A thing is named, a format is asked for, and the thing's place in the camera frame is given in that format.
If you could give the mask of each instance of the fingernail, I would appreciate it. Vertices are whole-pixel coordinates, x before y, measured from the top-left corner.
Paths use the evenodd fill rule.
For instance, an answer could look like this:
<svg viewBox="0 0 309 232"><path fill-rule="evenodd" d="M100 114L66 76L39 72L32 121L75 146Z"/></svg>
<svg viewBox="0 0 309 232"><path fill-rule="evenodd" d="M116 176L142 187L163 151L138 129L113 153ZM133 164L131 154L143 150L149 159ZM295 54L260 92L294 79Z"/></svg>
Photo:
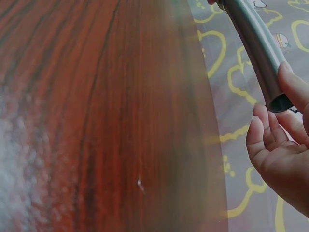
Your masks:
<svg viewBox="0 0 309 232"><path fill-rule="evenodd" d="M290 73L294 73L292 67L290 66L290 64L288 62L283 62L283 67L284 69L287 71L287 72L290 72Z"/></svg>

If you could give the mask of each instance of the finger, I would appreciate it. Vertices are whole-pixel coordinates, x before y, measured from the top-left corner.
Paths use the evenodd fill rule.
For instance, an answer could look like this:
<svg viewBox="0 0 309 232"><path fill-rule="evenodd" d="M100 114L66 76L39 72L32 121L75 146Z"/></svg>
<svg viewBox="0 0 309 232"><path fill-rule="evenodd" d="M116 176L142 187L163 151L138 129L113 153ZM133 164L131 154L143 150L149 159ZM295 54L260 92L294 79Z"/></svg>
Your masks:
<svg viewBox="0 0 309 232"><path fill-rule="evenodd" d="M279 66L278 78L283 92L291 100L293 105L303 112L309 105L309 85L296 76L287 62Z"/></svg>
<svg viewBox="0 0 309 232"><path fill-rule="evenodd" d="M257 170L259 170L263 160L269 154L269 151L265 148L263 136L263 122L259 117L253 116L246 137L246 146L250 161Z"/></svg>
<svg viewBox="0 0 309 232"><path fill-rule="evenodd" d="M263 141L264 141L265 147L267 147L271 143L275 142L275 139L269 127L268 110L264 105L257 104L254 106L253 115L258 116L258 118L263 123L263 129L264 129Z"/></svg>
<svg viewBox="0 0 309 232"><path fill-rule="evenodd" d="M304 144L306 147L309 147L309 137L303 123L298 120L295 113L288 110L277 114L277 119L298 144Z"/></svg>
<svg viewBox="0 0 309 232"><path fill-rule="evenodd" d="M280 126L277 117L274 113L268 112L268 119L269 119L269 127L271 133L275 139L275 141L279 144L282 144L289 140L288 136L286 135L284 129Z"/></svg>

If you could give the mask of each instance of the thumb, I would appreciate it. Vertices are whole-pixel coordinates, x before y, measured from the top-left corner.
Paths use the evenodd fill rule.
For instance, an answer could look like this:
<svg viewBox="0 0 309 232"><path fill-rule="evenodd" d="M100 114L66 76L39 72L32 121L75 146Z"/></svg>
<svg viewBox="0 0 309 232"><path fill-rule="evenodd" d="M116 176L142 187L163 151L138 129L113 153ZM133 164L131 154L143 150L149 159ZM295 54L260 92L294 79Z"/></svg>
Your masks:
<svg viewBox="0 0 309 232"><path fill-rule="evenodd" d="M309 85L294 74L287 62L279 66L278 78L283 92L303 114L304 127L309 135Z"/></svg>

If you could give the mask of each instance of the wood grain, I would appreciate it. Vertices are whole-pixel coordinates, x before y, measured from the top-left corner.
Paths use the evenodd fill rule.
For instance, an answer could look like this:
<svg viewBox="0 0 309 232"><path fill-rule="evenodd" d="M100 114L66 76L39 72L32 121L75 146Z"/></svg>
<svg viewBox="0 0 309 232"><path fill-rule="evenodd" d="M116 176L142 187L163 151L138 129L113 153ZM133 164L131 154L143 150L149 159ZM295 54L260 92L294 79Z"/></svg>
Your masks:
<svg viewBox="0 0 309 232"><path fill-rule="evenodd" d="M184 0L0 1L0 231L227 231Z"/></svg>

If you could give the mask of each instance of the white speck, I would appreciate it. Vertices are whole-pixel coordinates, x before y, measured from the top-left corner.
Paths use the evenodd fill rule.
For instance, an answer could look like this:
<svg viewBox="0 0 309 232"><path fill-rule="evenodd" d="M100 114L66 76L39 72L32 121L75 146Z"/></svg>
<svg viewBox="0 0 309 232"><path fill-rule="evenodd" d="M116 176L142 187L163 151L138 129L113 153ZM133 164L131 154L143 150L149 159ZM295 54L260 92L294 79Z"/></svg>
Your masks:
<svg viewBox="0 0 309 232"><path fill-rule="evenodd" d="M143 192L143 194L145 194L145 189L144 189L143 185L141 184L140 179L137 181L137 185L140 187L140 190Z"/></svg>

